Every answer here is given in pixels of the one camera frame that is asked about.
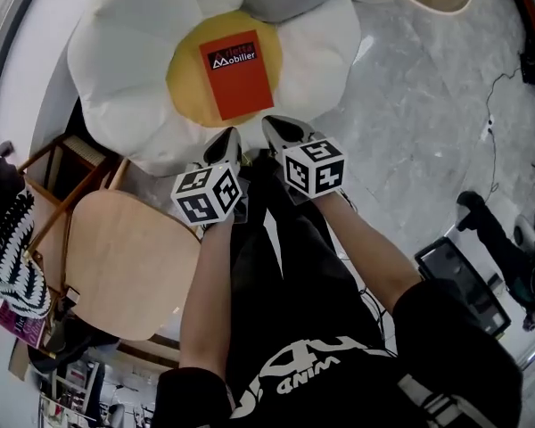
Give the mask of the person's right forearm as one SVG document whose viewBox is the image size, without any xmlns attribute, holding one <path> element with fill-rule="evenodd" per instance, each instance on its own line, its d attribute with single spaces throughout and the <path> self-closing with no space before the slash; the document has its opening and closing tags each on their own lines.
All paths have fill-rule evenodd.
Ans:
<svg viewBox="0 0 535 428">
<path fill-rule="evenodd" d="M 415 266 L 338 193 L 314 200 L 364 284 L 392 313 L 400 297 L 421 282 Z"/>
</svg>

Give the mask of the red book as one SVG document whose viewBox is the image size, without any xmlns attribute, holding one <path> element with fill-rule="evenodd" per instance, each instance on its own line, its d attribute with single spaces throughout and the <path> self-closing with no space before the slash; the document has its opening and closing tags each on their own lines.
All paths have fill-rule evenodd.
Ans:
<svg viewBox="0 0 535 428">
<path fill-rule="evenodd" d="M 223 120 L 255 114 L 274 105 L 256 31 L 204 43 L 200 52 Z"/>
</svg>

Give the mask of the dark wooden rack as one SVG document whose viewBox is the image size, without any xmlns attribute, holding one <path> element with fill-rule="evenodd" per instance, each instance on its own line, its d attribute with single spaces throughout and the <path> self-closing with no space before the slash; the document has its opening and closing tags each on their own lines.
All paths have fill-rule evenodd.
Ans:
<svg viewBox="0 0 535 428">
<path fill-rule="evenodd" d="M 117 153 L 66 132 L 18 167 L 35 196 L 35 229 L 25 257 L 38 264 L 56 293 L 64 288 L 72 211 L 86 194 L 109 185 L 120 162 Z"/>
</svg>

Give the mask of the black monitor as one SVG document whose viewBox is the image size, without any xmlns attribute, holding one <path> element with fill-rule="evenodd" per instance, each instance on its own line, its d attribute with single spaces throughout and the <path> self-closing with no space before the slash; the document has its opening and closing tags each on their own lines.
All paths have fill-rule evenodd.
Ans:
<svg viewBox="0 0 535 428">
<path fill-rule="evenodd" d="M 442 236 L 415 255 L 425 279 L 450 281 L 486 333 L 499 339 L 511 319 L 488 284 L 456 245 Z"/>
</svg>

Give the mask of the white flower-shaped cushion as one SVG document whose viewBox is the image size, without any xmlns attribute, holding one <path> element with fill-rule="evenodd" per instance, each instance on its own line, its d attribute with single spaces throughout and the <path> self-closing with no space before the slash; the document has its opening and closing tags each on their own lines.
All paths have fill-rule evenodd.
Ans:
<svg viewBox="0 0 535 428">
<path fill-rule="evenodd" d="M 200 45 L 254 30 L 274 105 L 223 120 Z M 90 0 L 68 64 L 89 134 L 155 177 L 182 172 L 218 132 L 267 146 L 261 121 L 310 122 L 341 100 L 361 41 L 351 0 Z"/>
</svg>

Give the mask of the wooden coffee table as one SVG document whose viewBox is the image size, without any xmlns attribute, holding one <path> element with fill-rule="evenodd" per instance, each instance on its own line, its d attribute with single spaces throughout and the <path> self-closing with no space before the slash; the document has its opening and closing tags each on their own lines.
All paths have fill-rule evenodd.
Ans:
<svg viewBox="0 0 535 428">
<path fill-rule="evenodd" d="M 73 210 L 65 281 L 73 311 L 121 339 L 150 339 L 180 313 L 201 244 L 175 218 L 118 190 L 98 190 Z"/>
</svg>

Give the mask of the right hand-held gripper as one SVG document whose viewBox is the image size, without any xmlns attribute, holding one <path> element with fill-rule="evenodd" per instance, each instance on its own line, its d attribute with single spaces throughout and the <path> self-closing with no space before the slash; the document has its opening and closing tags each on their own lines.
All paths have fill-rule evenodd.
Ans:
<svg viewBox="0 0 535 428">
<path fill-rule="evenodd" d="M 342 188 L 344 152 L 333 138 L 308 142 L 314 132 L 306 122 L 266 116 L 262 131 L 268 145 L 283 150 L 284 181 L 307 197 L 320 197 Z M 289 144 L 298 143 L 287 148 Z"/>
</svg>

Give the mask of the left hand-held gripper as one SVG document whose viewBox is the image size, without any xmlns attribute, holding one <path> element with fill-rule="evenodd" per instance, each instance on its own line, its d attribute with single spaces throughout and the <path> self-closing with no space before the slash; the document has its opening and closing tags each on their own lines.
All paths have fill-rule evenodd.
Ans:
<svg viewBox="0 0 535 428">
<path fill-rule="evenodd" d="M 176 177 L 171 200 L 188 226 L 210 226 L 233 215 L 236 224 L 248 219 L 247 184 L 238 179 L 242 145 L 235 127 L 225 128 L 206 144 L 203 160 L 218 163 Z"/>
</svg>

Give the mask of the person's left forearm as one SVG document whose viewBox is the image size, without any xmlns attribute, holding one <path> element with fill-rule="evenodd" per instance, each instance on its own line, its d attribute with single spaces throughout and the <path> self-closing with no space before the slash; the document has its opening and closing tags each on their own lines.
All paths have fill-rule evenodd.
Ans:
<svg viewBox="0 0 535 428">
<path fill-rule="evenodd" d="M 224 378 L 231 335 L 233 217 L 210 227 L 200 254 L 180 327 L 181 367 L 205 369 Z"/>
</svg>

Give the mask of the person's black pants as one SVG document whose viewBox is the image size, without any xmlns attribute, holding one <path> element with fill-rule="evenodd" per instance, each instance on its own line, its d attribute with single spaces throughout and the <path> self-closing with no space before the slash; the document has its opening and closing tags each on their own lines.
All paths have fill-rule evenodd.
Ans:
<svg viewBox="0 0 535 428">
<path fill-rule="evenodd" d="M 249 183 L 249 215 L 232 228 L 231 357 L 337 336 L 382 346 L 322 214 L 313 202 L 293 202 L 281 172 L 267 151 L 240 172 Z"/>
</svg>

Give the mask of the black white patterned blanket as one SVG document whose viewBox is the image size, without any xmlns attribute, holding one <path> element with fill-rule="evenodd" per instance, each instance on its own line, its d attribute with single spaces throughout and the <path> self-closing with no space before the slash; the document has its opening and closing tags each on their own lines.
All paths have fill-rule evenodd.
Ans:
<svg viewBox="0 0 535 428">
<path fill-rule="evenodd" d="M 0 299 L 23 317 L 41 319 L 51 307 L 44 272 L 24 256 L 34 232 L 35 197 L 24 176 L 0 156 Z"/>
</svg>

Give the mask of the person's black printed shirt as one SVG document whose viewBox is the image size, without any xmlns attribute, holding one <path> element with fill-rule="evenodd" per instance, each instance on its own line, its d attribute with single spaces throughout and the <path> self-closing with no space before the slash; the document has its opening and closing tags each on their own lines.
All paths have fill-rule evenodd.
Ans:
<svg viewBox="0 0 535 428">
<path fill-rule="evenodd" d="M 245 299 L 226 376 L 164 373 L 152 428 L 517 428 L 522 373 L 455 292 L 422 281 L 399 299 L 395 353 L 355 287 Z"/>
</svg>

